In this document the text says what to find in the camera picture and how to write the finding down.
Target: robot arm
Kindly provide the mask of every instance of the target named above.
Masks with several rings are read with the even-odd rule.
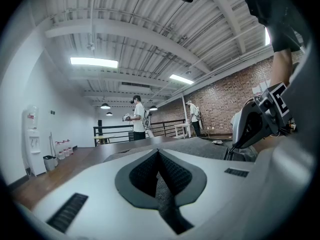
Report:
[[[267,88],[261,95],[248,100],[231,120],[232,146],[244,149],[271,134],[281,132],[292,118],[281,99],[286,90],[283,83]]]

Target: gray carpet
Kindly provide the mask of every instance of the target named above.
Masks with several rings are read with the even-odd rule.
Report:
[[[197,157],[223,160],[228,150],[227,147],[232,145],[231,141],[224,141],[223,144],[225,143],[226,146],[215,145],[212,143],[211,140],[201,139],[199,137],[180,139],[177,141],[165,142],[150,146],[143,146],[140,148],[131,149],[127,152],[113,154],[110,155],[104,162],[112,161],[118,158],[129,156],[137,152],[152,149],[168,149]],[[250,158],[252,157],[252,160],[253,157],[256,157],[251,149],[247,149],[245,153],[248,154]],[[181,215],[179,209],[175,206],[175,197],[171,194],[160,173],[158,173],[156,177],[158,181],[156,185],[155,198],[158,200],[158,211],[163,220],[166,221],[166,223],[177,234],[180,234],[183,231],[185,231],[185,226],[181,219],[179,219],[181,218]]]

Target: wooden floor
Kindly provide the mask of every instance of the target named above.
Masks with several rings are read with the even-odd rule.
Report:
[[[86,162],[89,160],[86,158],[93,149],[78,148],[73,155],[59,160],[59,165],[54,170],[37,177],[31,176],[26,183],[12,192],[13,199],[31,210],[46,194],[90,167],[91,163]]]

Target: hair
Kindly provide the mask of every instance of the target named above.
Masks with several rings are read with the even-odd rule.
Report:
[[[137,99],[138,102],[141,102],[141,97],[139,95],[134,95],[133,100]]]

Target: ceiling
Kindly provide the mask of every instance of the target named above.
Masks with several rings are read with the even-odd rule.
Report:
[[[171,74],[199,80],[265,42],[264,27],[250,15],[245,0],[30,3],[36,25],[52,20],[53,28],[46,33],[52,61],[93,106],[104,101],[111,107],[131,106],[135,94],[146,107],[159,104],[185,86],[169,79]],[[87,47],[90,42],[93,51]],[[70,57],[115,60],[118,68],[75,66]]]

